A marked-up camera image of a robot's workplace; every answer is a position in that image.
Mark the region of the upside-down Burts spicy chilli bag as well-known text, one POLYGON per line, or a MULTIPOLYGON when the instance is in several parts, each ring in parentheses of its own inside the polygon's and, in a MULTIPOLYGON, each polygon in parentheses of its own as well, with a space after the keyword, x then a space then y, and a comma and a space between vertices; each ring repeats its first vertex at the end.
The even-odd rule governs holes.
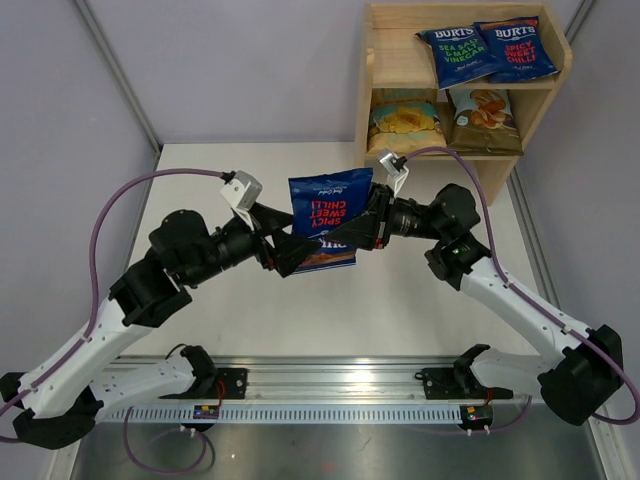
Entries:
POLYGON ((363 212, 372 179, 372 168, 288 179, 293 210, 292 233, 321 243, 296 273, 356 263, 354 247, 329 241, 326 235, 363 212))

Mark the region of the tan kettle chips bag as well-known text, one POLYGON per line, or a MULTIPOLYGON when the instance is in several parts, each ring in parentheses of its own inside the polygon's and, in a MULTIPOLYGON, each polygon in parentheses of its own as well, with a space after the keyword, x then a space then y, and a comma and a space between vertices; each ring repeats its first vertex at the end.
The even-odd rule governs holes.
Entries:
POLYGON ((433 89, 374 88, 367 133, 368 156, 388 149, 407 154, 446 147, 433 89))

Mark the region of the light blue cassava chips bag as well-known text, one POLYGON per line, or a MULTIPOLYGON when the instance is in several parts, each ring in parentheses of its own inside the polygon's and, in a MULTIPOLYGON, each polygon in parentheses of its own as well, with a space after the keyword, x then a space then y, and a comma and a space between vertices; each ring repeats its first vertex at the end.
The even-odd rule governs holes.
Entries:
POLYGON ((508 92, 502 89, 447 91, 453 120, 448 146, 459 153, 521 155, 522 141, 508 92))

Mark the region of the blue Burts sea salt bag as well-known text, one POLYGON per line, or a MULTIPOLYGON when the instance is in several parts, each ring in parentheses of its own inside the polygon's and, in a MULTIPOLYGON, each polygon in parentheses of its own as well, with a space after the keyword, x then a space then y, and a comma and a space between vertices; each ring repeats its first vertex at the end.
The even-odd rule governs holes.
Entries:
POLYGON ((490 76, 500 70, 478 30, 472 26, 422 30, 415 36, 432 51, 439 89, 490 76))

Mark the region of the blue Burts spicy chilli bag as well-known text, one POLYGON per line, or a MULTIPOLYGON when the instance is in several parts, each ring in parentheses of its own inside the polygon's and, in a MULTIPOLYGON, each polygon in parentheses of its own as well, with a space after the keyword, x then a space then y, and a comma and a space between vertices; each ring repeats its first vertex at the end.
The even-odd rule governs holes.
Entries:
POLYGON ((490 83, 526 82, 558 72, 542 44, 538 16, 475 22, 474 27, 499 63, 490 83))

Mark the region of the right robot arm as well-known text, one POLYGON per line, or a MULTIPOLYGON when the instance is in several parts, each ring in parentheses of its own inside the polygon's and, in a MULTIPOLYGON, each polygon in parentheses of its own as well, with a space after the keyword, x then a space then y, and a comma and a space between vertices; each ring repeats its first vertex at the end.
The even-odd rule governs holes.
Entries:
POLYGON ((365 210, 327 237, 368 251, 385 248, 393 236, 434 241, 425 254, 434 276, 489 308, 536 351, 506 354, 476 345, 456 361, 456 389, 466 396, 485 388, 539 396, 563 421, 580 426, 623 384, 621 338, 607 325, 592 329, 571 318, 509 276, 472 234, 479 221, 475 199, 462 186, 449 184, 422 205, 376 184, 365 210))

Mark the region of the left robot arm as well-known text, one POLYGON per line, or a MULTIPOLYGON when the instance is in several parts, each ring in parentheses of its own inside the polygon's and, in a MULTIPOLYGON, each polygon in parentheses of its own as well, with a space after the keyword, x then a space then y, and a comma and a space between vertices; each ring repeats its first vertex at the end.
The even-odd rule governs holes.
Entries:
POLYGON ((105 368, 192 300, 190 290, 255 258, 266 270, 291 275, 321 246, 289 234, 292 215, 261 204, 208 231, 193 210, 174 211, 149 235, 145 257, 130 266, 98 307, 89 334, 78 333, 40 367, 9 372, 1 396, 19 414, 15 442, 49 450, 66 447, 111 414, 155 398, 203 398, 217 368, 201 346, 123 374, 105 368))

